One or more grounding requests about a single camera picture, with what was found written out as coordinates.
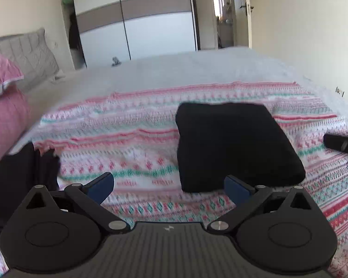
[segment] brown wardrobe stripe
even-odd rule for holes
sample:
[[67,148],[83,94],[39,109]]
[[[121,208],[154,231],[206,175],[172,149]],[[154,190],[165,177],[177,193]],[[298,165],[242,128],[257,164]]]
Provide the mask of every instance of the brown wardrobe stripe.
[[190,0],[123,0],[92,9],[77,16],[79,32],[89,31],[124,19],[135,19],[164,13],[181,13],[191,11]]
[[125,20],[191,11],[190,0],[123,0],[121,6]]
[[77,16],[80,33],[117,22],[122,22],[120,2],[94,8]]

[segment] wall socket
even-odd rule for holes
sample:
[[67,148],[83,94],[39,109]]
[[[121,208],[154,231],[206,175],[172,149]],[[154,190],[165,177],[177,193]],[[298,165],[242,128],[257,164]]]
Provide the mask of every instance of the wall socket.
[[344,91],[342,91],[341,89],[339,89],[338,87],[335,90],[336,93],[340,94],[342,97],[344,96]]

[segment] folded black garment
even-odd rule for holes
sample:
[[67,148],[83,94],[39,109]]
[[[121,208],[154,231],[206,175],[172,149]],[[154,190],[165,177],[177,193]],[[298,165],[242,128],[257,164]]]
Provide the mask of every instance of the folded black garment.
[[175,121],[185,192],[222,189],[228,174],[252,186],[289,186],[305,178],[301,160],[262,105],[183,103]]
[[32,143],[27,143],[15,155],[0,161],[0,232],[30,189],[38,184],[48,190],[58,190],[58,156],[50,149],[40,156]]

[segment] white logo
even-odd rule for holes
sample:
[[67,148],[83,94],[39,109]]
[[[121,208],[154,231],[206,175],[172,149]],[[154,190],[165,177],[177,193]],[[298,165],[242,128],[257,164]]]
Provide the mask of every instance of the white logo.
[[168,226],[168,227],[166,227],[166,228],[164,228],[166,231],[169,231],[170,232],[170,229],[174,229],[174,227],[173,226]]

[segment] wardrobe door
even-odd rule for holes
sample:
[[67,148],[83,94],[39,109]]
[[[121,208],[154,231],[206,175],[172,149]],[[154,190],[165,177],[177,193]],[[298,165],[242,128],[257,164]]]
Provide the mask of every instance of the wardrobe door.
[[191,0],[121,0],[131,59],[195,51]]
[[74,0],[86,66],[130,59],[120,0]]

